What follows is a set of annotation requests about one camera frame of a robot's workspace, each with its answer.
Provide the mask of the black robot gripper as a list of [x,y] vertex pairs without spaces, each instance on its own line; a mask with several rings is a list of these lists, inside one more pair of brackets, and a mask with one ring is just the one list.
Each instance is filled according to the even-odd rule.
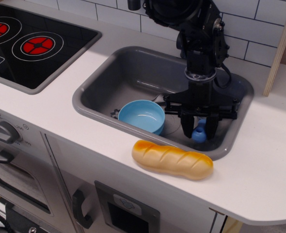
[[194,117],[206,117],[207,140],[215,136],[219,120],[237,119],[240,100],[219,91],[214,84],[189,83],[182,92],[166,94],[165,113],[181,118],[183,133],[191,138]]

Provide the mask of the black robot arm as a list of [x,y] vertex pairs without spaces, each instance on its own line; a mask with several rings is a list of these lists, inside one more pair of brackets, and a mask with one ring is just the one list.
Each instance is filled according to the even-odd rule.
[[146,0],[143,7],[155,23],[179,32],[176,47],[187,61],[188,89],[163,97],[165,113],[178,115],[188,138],[195,133],[194,118],[204,117],[206,139],[212,139],[219,121],[237,118],[239,105],[238,98],[218,92],[232,82],[217,79],[217,68],[231,76],[223,63],[229,46],[219,9],[211,0]]

